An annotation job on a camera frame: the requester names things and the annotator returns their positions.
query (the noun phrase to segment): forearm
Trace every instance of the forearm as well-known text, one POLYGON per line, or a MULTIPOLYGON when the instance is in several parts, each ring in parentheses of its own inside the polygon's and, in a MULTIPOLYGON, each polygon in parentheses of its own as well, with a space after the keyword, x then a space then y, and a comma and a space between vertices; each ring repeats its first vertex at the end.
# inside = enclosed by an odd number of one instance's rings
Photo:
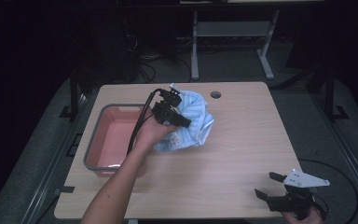
POLYGON ((106 182, 82 218, 81 223, 121 223, 127 210, 148 145, 135 145, 119 170, 106 182))

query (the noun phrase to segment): hole in table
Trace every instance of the hole in table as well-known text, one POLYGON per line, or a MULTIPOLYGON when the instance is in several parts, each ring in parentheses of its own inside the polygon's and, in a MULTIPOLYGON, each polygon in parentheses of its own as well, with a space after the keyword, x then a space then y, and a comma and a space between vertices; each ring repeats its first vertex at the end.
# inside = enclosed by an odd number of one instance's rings
POLYGON ((212 91, 211 96, 214 99, 219 99, 222 96, 222 93, 220 93, 220 91, 212 91))

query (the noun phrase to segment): plastic bin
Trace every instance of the plastic bin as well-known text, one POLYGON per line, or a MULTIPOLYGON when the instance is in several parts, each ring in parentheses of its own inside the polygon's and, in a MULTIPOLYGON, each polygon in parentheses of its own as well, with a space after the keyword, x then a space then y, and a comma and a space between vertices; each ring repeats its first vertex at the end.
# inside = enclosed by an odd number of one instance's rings
MULTIPOLYGON (((97 120, 84 164, 99 176, 113 175, 127 156, 133 128, 144 105, 107 105, 97 120)), ((138 176, 145 173, 145 164, 138 176)))

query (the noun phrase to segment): towel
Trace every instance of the towel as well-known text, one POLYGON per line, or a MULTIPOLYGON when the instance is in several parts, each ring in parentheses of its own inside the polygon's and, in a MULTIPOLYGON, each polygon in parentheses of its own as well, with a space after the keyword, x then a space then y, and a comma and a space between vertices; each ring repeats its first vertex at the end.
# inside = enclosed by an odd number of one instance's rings
POLYGON ((191 120, 188 128, 180 127, 169 133, 164 140, 154 145, 157 151, 173 151, 185 147, 204 145, 214 123, 214 117, 206 110, 208 104, 202 95, 193 91, 181 91, 182 102, 178 113, 191 120))

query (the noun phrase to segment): table surface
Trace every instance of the table surface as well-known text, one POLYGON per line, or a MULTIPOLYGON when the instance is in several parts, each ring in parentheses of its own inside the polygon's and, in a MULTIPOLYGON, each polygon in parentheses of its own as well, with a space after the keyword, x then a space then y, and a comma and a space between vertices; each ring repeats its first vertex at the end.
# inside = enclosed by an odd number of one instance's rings
MULTIPOLYGON (((125 218, 280 216, 256 198, 255 189, 270 196, 283 196, 283 184, 269 179, 269 172, 288 175, 292 169, 301 168, 267 85, 215 82, 178 86, 202 94, 215 123, 202 147, 151 151, 146 173, 135 183, 125 218), (212 91, 220 91, 221 98, 212 98, 212 91)), ((75 187, 74 192, 61 194, 55 209, 57 218, 82 218, 107 181, 83 164, 102 108, 110 104, 144 104, 156 88, 168 90, 169 84, 101 87, 64 184, 75 187)))

